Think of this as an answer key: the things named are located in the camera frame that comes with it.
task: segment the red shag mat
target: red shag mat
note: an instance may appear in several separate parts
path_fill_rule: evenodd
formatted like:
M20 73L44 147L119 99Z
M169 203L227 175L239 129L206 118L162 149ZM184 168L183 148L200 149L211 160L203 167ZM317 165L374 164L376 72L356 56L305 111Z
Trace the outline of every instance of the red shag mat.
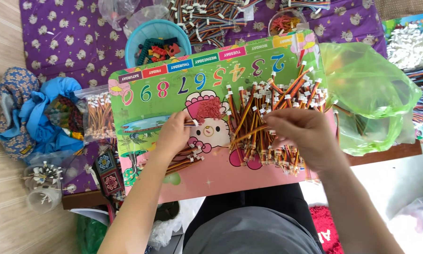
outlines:
M329 208L327 206L314 206L309 209L326 254L344 254Z

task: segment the cartoon flower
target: cartoon flower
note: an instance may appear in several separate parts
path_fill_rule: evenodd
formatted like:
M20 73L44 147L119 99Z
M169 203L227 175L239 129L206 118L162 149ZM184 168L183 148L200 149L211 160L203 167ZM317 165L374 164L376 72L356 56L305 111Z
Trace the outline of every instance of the cartoon flower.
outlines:
M313 33L309 33L305 36L305 40L303 42L297 43L296 45L291 45L291 52L294 54L299 54L301 50L304 49L304 54L312 53L313 46L315 46L315 35Z
M125 91L130 89L130 84L123 83L119 84L119 82L115 79L108 80L108 89L109 93L114 96L121 95L123 96L125 94Z

